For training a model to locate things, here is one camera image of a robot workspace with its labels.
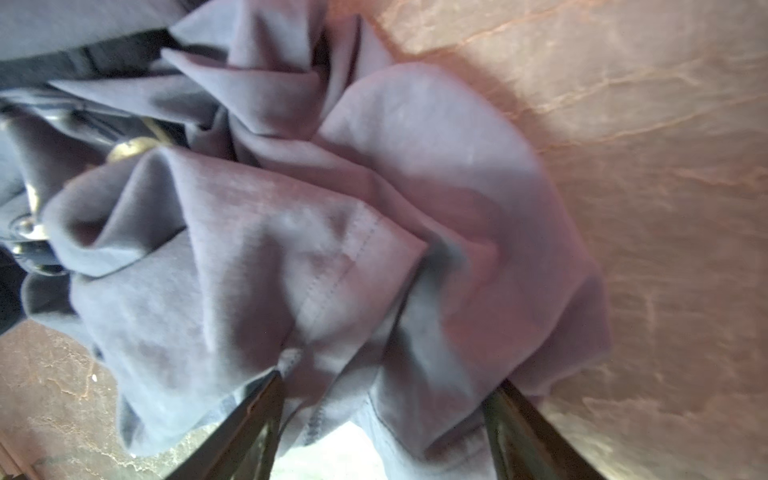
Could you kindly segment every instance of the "seam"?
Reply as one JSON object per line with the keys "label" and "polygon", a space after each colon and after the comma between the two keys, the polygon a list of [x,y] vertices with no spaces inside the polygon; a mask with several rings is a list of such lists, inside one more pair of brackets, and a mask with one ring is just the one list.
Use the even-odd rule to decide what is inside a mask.
{"label": "seam", "polygon": [[[359,204],[359,206],[358,206],[358,210],[359,210],[360,208],[362,208],[362,202]],[[366,246],[368,245],[368,242],[371,240],[371,237],[373,236],[374,232],[375,232],[375,231],[376,231],[376,229],[379,227],[379,224],[381,223],[382,219],[383,219],[383,216],[382,216],[382,215],[379,215],[379,217],[376,219],[376,221],[374,221],[373,225],[371,226],[370,230],[369,230],[369,231],[368,231],[368,233],[367,233],[366,239],[365,239],[365,240],[362,242],[362,245],[360,245],[360,248],[359,248],[359,249],[358,249],[358,250],[355,252],[355,254],[354,254],[354,257],[352,258],[352,261],[351,261],[351,262],[349,262],[349,265],[348,265],[348,267],[346,268],[346,270],[344,270],[343,272],[341,272],[341,274],[340,274],[340,275],[338,276],[338,278],[336,279],[336,282],[334,282],[334,284],[333,284],[333,285],[330,287],[330,289],[329,289],[329,290],[328,290],[328,292],[325,294],[325,296],[324,296],[324,297],[323,297],[323,298],[322,298],[322,299],[319,301],[319,305],[320,305],[319,311],[318,311],[318,312],[317,312],[317,314],[314,316],[314,318],[312,318],[312,319],[309,321],[309,324],[307,325],[308,327],[312,327],[312,326],[314,326],[314,324],[315,324],[315,322],[317,321],[317,319],[319,319],[319,318],[322,316],[322,314],[323,314],[323,313],[326,311],[326,309],[328,308],[328,300],[329,300],[329,299],[330,299],[330,297],[331,297],[331,296],[332,296],[332,295],[333,295],[333,294],[336,292],[336,289],[339,287],[339,285],[340,285],[340,284],[341,284],[341,282],[344,280],[344,278],[346,277],[346,275],[347,275],[347,274],[348,274],[348,273],[349,273],[349,272],[352,270],[352,268],[355,266],[355,264],[356,264],[356,262],[357,262],[357,259],[359,259],[359,257],[360,257],[360,254],[361,254],[361,253],[364,251],[364,249],[365,249],[365,248],[366,248]],[[352,228],[350,228],[350,230],[353,230],[353,229],[354,229],[354,227],[356,227],[356,226],[357,226],[357,224],[358,224],[360,221],[361,221],[361,218],[359,218],[359,217],[358,217],[358,218],[356,218],[356,219],[355,219],[355,221],[354,221],[354,223],[353,223],[353,227],[352,227]],[[337,254],[335,257],[334,257],[334,259],[338,258],[340,255],[342,255],[342,253],[341,253],[341,252],[339,252],[339,253],[338,253],[338,254]],[[313,285],[312,285],[310,288],[314,288],[314,287],[317,285],[317,280],[319,280],[319,278],[320,278],[320,277],[325,277],[325,276],[328,276],[328,275],[329,275],[328,273],[325,273],[325,274],[320,274],[320,275],[319,275],[319,276],[316,278],[316,281],[314,281],[314,282],[313,282]],[[307,300],[309,297],[310,297],[310,294],[308,293],[308,294],[307,294],[307,297],[305,298],[305,302],[306,302],[306,300]],[[301,310],[303,309],[303,307],[304,307],[304,303],[305,303],[305,302],[302,302],[302,306],[300,307],[300,311],[299,311],[299,312],[297,313],[297,315],[296,315],[296,317],[297,317],[297,318],[299,318],[299,317],[301,316],[301,314],[302,314],[302,311],[301,311]],[[282,349],[282,350],[284,350],[284,349],[285,349],[285,347],[286,347],[286,344],[287,344],[287,343],[290,341],[291,337],[293,337],[293,334],[294,334],[295,332],[296,332],[296,328],[295,328],[295,325],[294,325],[294,328],[292,328],[292,329],[291,329],[291,331],[290,331],[290,332],[289,332],[289,333],[286,335],[286,338],[285,338],[285,339],[284,339],[284,340],[281,342],[281,344],[280,344],[280,345],[281,345],[281,349]],[[286,371],[290,371],[290,370],[291,370],[291,369],[292,369],[292,368],[293,368],[293,367],[296,365],[296,363],[297,363],[297,362],[298,362],[300,359],[301,359],[301,356],[294,356],[294,358],[293,358],[293,359],[291,359],[291,361],[290,361],[288,364],[286,364],[286,368],[285,368],[285,370],[286,370]]]}
{"label": "seam", "polygon": [[[360,205],[357,205],[357,208],[355,209],[355,220],[352,222],[352,225],[350,226],[350,230],[354,231],[357,228],[358,223],[360,223],[361,216],[358,215],[358,210],[360,210]],[[341,252],[337,253],[333,259],[337,259],[341,255]],[[304,307],[306,306],[306,303],[310,300],[310,297],[312,296],[312,293],[314,293],[315,288],[317,288],[317,283],[320,280],[320,277],[329,275],[327,271],[323,271],[315,275],[315,278],[312,280],[312,283],[310,284],[310,287],[306,289],[306,294],[304,296],[304,300],[301,301],[301,304],[299,305],[299,309],[296,311],[296,318],[300,318]]]}
{"label": "seam", "polygon": [[[397,330],[397,326],[400,323],[400,318],[402,317],[402,313],[406,309],[406,306],[408,304],[407,293],[411,290],[411,288],[413,287],[414,282],[419,277],[419,271],[421,270],[421,266],[422,265],[419,264],[416,267],[416,269],[412,272],[411,277],[409,279],[407,279],[407,281],[404,283],[406,285],[406,289],[405,289],[404,292],[402,292],[403,297],[400,300],[400,304],[397,307],[397,313],[396,313],[395,320],[392,323],[392,328],[389,331],[389,335],[386,338],[386,342],[384,343],[384,348],[382,349],[382,355],[379,358],[379,366],[376,369],[376,374],[373,376],[373,379],[372,379],[371,384],[370,384],[371,387],[376,383],[376,380],[381,375],[381,371],[382,371],[382,365],[381,365],[381,362],[380,362],[381,358],[383,358],[384,351],[386,350],[386,346],[389,345],[389,341],[392,339],[392,335],[394,335],[395,331]],[[337,379],[338,379],[338,377],[336,379],[334,379],[334,381],[331,383],[331,385],[329,385],[328,389],[326,389],[326,392],[328,392],[330,389],[333,388],[333,385],[336,383]],[[369,387],[369,391],[366,393],[366,395],[370,399],[370,393],[369,392],[370,392],[370,387]],[[317,436],[318,436],[319,432],[322,430],[323,425],[325,425],[326,417],[323,416],[323,413],[325,412],[325,407],[326,407],[327,403],[328,403],[328,398],[326,396],[323,396],[321,398],[321,400],[318,402],[318,407],[316,409],[316,413],[314,413],[312,415],[312,417],[310,418],[310,421],[308,422],[309,426],[307,427],[307,435],[306,435],[306,437],[307,437],[306,444],[307,445],[309,445],[309,444],[311,444],[313,442],[316,442],[318,440]]]}

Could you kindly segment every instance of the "gray cloth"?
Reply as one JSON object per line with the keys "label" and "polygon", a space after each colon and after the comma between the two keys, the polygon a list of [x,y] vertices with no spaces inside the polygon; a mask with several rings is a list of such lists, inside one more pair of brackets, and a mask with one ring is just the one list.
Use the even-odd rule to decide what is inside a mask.
{"label": "gray cloth", "polygon": [[0,89],[45,86],[49,80],[86,80],[138,76],[175,42],[165,30],[142,31],[127,37],[34,57],[0,61]]}
{"label": "gray cloth", "polygon": [[0,60],[70,50],[172,25],[205,0],[23,0],[0,4]]}
{"label": "gray cloth", "polygon": [[53,85],[183,123],[189,148],[87,169],[93,149],[34,129],[72,275],[55,299],[59,279],[31,276],[25,308],[112,371],[129,451],[172,446],[278,368],[282,452],[352,419],[392,480],[494,478],[481,401],[504,378],[545,395],[610,343],[598,268],[534,152],[320,2],[213,0],[170,33],[166,74]]}

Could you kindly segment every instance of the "gray fabric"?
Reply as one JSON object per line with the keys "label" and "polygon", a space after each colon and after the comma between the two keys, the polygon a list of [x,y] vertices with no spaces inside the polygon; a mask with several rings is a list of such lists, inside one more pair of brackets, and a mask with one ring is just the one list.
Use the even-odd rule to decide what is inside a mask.
{"label": "gray fabric", "polygon": [[0,3],[0,60],[32,57],[172,25],[205,0]]}
{"label": "gray fabric", "polygon": [[165,30],[153,30],[67,51],[0,61],[0,89],[40,87],[54,79],[140,75],[160,57],[161,48],[172,46],[173,39]]}
{"label": "gray fabric", "polygon": [[213,0],[170,28],[166,74],[53,83],[184,123],[189,148],[86,171],[94,151],[29,125],[37,165],[84,171],[43,200],[77,313],[50,314],[113,372],[133,453],[278,368],[282,452],[353,419],[393,480],[492,478],[483,398],[505,377],[545,395],[607,350],[598,268],[503,115],[323,12]]}

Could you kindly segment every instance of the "stone floor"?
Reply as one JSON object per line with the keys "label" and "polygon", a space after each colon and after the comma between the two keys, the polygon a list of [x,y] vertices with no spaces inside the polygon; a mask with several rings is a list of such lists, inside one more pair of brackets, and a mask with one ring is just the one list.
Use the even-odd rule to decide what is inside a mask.
{"label": "stone floor", "polygon": [[[556,388],[552,422],[615,480],[768,478],[768,0],[332,7],[503,110],[603,265],[616,349]],[[0,429],[46,479],[161,478],[204,435],[126,456],[109,375],[30,323],[0,339],[0,402]],[[349,438],[318,455],[364,445]],[[378,465],[339,458],[325,477],[288,458],[281,475]]]}

